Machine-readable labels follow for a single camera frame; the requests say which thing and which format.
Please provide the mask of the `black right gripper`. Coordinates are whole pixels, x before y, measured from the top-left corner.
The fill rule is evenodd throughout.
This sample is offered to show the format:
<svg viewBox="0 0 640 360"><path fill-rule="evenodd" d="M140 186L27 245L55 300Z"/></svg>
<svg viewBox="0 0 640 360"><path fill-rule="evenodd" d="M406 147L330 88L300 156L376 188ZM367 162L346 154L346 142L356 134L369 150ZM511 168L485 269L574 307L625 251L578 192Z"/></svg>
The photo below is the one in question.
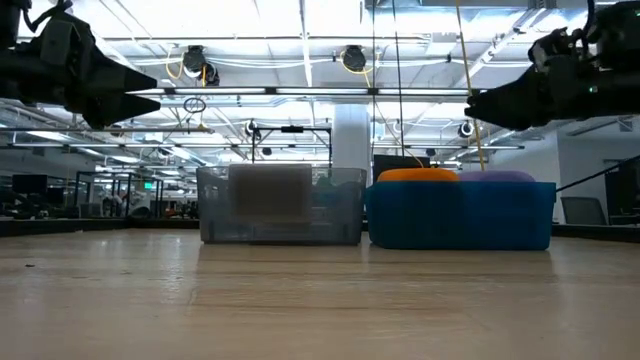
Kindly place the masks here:
<svg viewBox="0 0 640 360"><path fill-rule="evenodd" d="M466 103L469 117L509 130L554 120L638 115L639 71L601 70L571 55L548 56L510 83L473 90ZM537 114L507 107L537 107Z"/></svg>

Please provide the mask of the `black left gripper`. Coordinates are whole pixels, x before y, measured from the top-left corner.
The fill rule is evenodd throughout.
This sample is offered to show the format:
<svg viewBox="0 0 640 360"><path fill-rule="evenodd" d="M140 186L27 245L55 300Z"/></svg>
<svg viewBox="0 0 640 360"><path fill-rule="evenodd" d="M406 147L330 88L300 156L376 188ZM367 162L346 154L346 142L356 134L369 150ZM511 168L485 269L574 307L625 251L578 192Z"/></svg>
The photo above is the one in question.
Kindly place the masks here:
<svg viewBox="0 0 640 360"><path fill-rule="evenodd" d="M157 81L106 56L87 29L45 30L29 42L1 36L1 97L61 105L102 129L158 111L157 101L107 91L153 89Z"/></svg>

